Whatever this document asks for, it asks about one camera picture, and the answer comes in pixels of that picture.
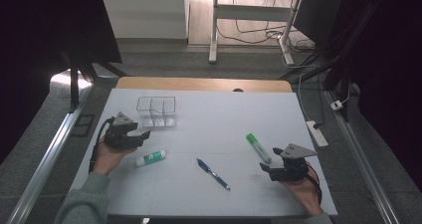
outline wall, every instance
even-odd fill
[[[116,38],[187,38],[188,0],[104,2]]]

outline tabletop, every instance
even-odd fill
[[[137,89],[124,89],[128,81],[148,81],[148,90],[140,83],[129,83]],[[167,79],[121,79],[111,91],[101,120],[123,112],[142,124],[136,110],[139,98],[176,98],[177,125],[172,127],[139,127],[132,135],[147,129],[151,136],[137,152],[127,156],[110,175],[108,213],[146,217],[280,217],[305,215],[302,207],[280,183],[270,180],[262,171],[262,161],[248,143],[246,135],[252,132],[271,152],[272,147],[285,148],[289,143],[314,149],[299,107],[296,94],[289,92],[231,92],[239,88],[239,81],[210,79],[220,86],[218,91],[189,91],[198,89],[196,79],[168,79],[172,90],[164,90]],[[154,81],[160,87],[153,89]],[[248,84],[256,81],[243,80]],[[285,82],[269,81],[274,84]],[[88,176],[88,161],[93,138],[75,178],[78,188]],[[135,161],[157,150],[166,150],[167,157],[157,163],[135,167]],[[271,152],[272,167],[281,166],[279,156]],[[211,175],[196,163],[201,158],[232,188],[225,190]],[[319,174],[323,192],[322,208],[335,215],[328,186],[316,156],[307,160]]]

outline metal frame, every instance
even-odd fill
[[[90,92],[91,87],[87,87],[81,91],[80,103],[73,113],[68,113],[60,125],[56,135],[54,136],[49,148],[44,154],[43,159],[34,172],[31,180],[29,181],[25,191],[15,206],[12,214],[7,221],[7,224],[25,223],[41,190],[44,187],[47,178],[49,177],[54,164],[62,151],[62,148],[70,135],[70,131],[74,126],[82,108],[85,105],[85,99]]]
[[[329,104],[334,102],[329,92],[324,92],[324,94],[326,101]],[[379,213],[384,219],[384,222],[388,224],[400,223],[390,200],[385,194],[384,188],[376,177],[376,174],[372,169],[368,158],[366,157],[359,141],[356,138],[356,135],[354,134],[353,128],[351,127],[350,123],[346,122],[339,112],[335,112],[334,115],[347,141],[347,144],[350,147],[350,151],[353,154],[357,166],[359,167],[359,170],[366,181],[368,189],[374,197],[374,201],[378,206]]]
[[[236,20],[252,20],[252,21],[275,21],[286,22],[286,28],[283,36],[279,39],[280,47],[283,51],[286,64],[291,66],[294,64],[292,55],[289,51],[287,41],[289,33],[293,26],[298,7],[301,0],[296,0],[293,7],[258,7],[258,6],[241,6],[241,5],[218,5],[218,0],[213,0],[213,17],[212,31],[210,41],[209,63],[217,62],[217,20],[218,19],[236,19]]]

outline blue pen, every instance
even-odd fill
[[[225,182],[225,181],[223,181],[223,179],[221,179],[221,177],[219,177],[218,175],[217,175],[217,173],[215,173],[215,172],[213,172],[212,170],[211,170],[211,168],[209,168],[208,166],[207,166],[207,164],[205,164],[205,162],[203,162],[201,159],[199,159],[199,158],[196,158],[197,160],[198,160],[198,165],[200,166],[200,167],[202,167],[202,169],[204,169],[206,172],[209,172],[209,173],[211,173],[212,174],[212,176],[221,184],[221,185],[223,185],[227,190],[229,190],[230,191],[230,187],[229,187],[229,185],[227,185],[227,183]]]

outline electrical outlet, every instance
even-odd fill
[[[331,103],[331,107],[333,110],[338,111],[342,108],[342,103],[340,101],[336,101],[334,103]]]
[[[320,132],[319,128],[314,128],[315,124],[316,123],[314,121],[307,121],[307,126],[310,130],[310,134],[319,148],[326,148],[328,146],[328,143],[326,142],[325,137],[323,137],[322,132]]]

